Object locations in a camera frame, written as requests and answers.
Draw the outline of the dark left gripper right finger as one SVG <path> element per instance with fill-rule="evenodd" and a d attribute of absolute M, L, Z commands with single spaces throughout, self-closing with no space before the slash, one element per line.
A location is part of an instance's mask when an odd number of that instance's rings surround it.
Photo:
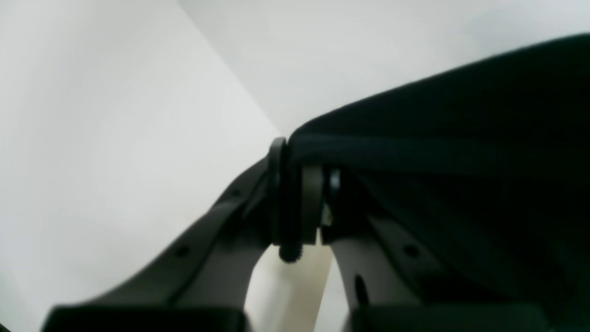
<path fill-rule="evenodd" d="M 464 277 L 353 176 L 302 168 L 302 224 L 316 225 L 341 271 L 346 332 L 548 332 L 542 310 Z"/>

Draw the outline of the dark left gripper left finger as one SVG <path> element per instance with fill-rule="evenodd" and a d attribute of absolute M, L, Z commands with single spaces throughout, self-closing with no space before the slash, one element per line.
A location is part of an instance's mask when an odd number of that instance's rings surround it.
<path fill-rule="evenodd" d="M 280 185 L 286 139 L 240 174 L 212 208 L 129 280 L 78 305 L 59 306 L 45 332 L 251 332 L 249 280 L 284 242 Z"/>

